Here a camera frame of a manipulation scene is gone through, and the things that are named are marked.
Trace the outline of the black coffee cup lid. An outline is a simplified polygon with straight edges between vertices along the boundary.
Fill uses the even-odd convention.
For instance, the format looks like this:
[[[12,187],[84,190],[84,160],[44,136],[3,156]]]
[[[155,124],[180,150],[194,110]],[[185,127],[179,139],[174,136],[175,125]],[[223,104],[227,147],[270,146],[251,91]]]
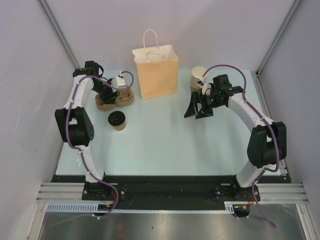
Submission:
[[[126,121],[126,116],[122,111],[113,111],[109,114],[108,118],[108,123],[113,126],[113,127],[118,127],[125,123]]]

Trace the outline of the brown paper coffee cup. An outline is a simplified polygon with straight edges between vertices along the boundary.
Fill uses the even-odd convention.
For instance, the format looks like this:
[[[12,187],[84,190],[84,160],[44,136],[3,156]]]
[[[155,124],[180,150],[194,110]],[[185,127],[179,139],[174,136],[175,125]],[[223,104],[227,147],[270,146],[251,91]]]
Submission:
[[[116,130],[116,131],[122,131],[126,128],[126,122],[123,122],[122,124],[120,125],[117,125],[117,126],[113,126],[113,128]]]

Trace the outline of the brown paper bag white handles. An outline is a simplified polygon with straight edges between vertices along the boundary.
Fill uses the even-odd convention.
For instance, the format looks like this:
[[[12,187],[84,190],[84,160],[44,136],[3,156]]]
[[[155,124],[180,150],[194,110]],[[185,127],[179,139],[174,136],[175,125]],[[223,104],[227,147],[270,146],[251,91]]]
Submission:
[[[155,35],[155,46],[146,46],[146,34],[149,31]],[[147,29],[143,34],[143,47],[132,50],[132,53],[142,99],[176,93],[179,58],[171,44],[159,45],[156,32]]]

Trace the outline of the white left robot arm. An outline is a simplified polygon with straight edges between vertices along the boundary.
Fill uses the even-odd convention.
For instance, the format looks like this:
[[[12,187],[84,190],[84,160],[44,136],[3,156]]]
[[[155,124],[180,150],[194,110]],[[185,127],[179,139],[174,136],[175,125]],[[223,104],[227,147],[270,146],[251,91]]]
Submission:
[[[54,117],[63,142],[76,151],[79,165],[84,169],[82,198],[102,201],[112,197],[116,201],[118,192],[107,183],[105,172],[94,156],[91,141],[95,130],[86,111],[90,92],[102,93],[107,87],[101,79],[103,73],[103,67],[93,60],[86,61],[83,68],[75,69],[69,98],[63,108],[55,110]]]

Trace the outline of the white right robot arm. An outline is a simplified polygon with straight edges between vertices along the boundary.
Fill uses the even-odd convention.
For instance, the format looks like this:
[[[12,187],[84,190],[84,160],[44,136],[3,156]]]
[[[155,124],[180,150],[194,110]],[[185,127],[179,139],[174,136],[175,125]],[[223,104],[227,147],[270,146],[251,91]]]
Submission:
[[[235,176],[237,184],[230,188],[231,196],[242,201],[249,194],[248,187],[257,183],[264,172],[278,171],[287,156],[287,128],[282,121],[275,122],[260,112],[242,87],[232,86],[226,74],[214,77],[212,83],[207,83],[205,77],[197,81],[184,117],[211,117],[213,109],[222,106],[236,113],[250,131],[248,161]]]

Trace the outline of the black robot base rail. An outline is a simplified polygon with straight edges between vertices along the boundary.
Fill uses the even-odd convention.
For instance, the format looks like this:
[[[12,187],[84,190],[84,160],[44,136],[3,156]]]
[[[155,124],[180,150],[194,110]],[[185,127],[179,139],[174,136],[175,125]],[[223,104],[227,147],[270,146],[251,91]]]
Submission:
[[[118,210],[206,211],[221,210],[225,202],[243,202],[250,206],[259,201],[257,186],[241,188],[235,176],[106,176],[117,190]],[[55,175],[52,183],[83,183],[81,175]],[[108,209],[115,202],[109,196],[98,200]]]

